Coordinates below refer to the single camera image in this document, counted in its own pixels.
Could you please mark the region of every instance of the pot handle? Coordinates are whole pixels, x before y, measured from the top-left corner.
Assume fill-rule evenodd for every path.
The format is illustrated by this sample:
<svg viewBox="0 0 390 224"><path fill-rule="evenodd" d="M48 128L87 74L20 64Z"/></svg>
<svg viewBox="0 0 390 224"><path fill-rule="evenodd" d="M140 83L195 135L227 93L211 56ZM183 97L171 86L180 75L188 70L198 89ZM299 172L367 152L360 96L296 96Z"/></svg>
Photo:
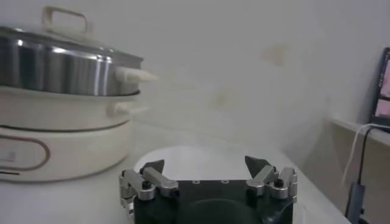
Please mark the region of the pot handle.
<svg viewBox="0 0 390 224"><path fill-rule="evenodd" d="M135 115L148 111L149 107L137 105L135 102L115 102L107 107L107 115L116 117L122 115Z"/></svg>
<svg viewBox="0 0 390 224"><path fill-rule="evenodd" d="M66 27L58 27L53 25L53 13L54 12L60 12L64 14L74 15L78 16L84 19L84 30L74 30ZM87 35L89 33L92 33L92 25L88 22L87 17L83 13L75 12L68 9L62 9L58 7L53 6L46 6L43 8L42 11L42 25L45 29L53 31L53 32L59 32L59 33L73 33L73 34L81 34L81 35Z"/></svg>
<svg viewBox="0 0 390 224"><path fill-rule="evenodd" d="M115 76L116 79L122 83L150 82L158 79L157 76L152 75L147 71L126 67L118 67Z"/></svg>

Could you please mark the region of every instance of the screw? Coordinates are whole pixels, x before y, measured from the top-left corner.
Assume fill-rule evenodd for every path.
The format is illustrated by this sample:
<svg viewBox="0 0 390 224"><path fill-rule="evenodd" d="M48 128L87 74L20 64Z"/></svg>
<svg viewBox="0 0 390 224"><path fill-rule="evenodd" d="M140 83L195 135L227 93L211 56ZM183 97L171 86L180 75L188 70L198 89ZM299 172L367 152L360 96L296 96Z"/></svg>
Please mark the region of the screw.
<svg viewBox="0 0 390 224"><path fill-rule="evenodd" d="M282 179L277 179L274 183L275 187L283 187L285 185L285 182Z"/></svg>
<svg viewBox="0 0 390 224"><path fill-rule="evenodd" d="M169 196L171 196L172 198L180 197L180 191L178 189L173 189L169 193Z"/></svg>
<svg viewBox="0 0 390 224"><path fill-rule="evenodd" d="M152 184L150 181L144 180L142 182L142 189L147 190L147 189L150 189L151 187L152 187Z"/></svg>

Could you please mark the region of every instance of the white table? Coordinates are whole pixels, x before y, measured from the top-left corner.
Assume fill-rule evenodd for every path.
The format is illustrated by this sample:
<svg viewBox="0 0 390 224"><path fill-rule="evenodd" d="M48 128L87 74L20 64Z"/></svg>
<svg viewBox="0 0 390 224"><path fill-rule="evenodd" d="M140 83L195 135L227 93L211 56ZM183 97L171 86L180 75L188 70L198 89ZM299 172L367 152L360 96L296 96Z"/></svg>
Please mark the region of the white table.
<svg viewBox="0 0 390 224"><path fill-rule="evenodd" d="M219 164L224 164L229 160L241 160L242 163L237 163L238 167L244 167L244 155L268 159L279 168L295 167L284 154L265 146L251 148L233 145L209 136L167 130L140 123L136 123L134 127L136 128L134 137L136 147L132 149L128 158L111 169L89 177L51 183L0 182L0 223L126 223L126 216L119 204L118 175L122 170L133 167L136 161L147 152L162 147L186 145L184 148L191 150L197 147L200 149L199 153L202 153L203 149L207 152L212 151L215 155L223 155L217 156L220 158ZM186 155L185 150L182 152L178 158ZM166 164L167 169L171 169L170 167L174 165ZM237 174L229 175L228 172L224 175L218 178L237 177L235 176ZM204 179L213 178L213 172L204 172L202 176ZM305 223L349 223L299 170L298 177L298 200L305 206L304 210L307 214Z"/></svg>

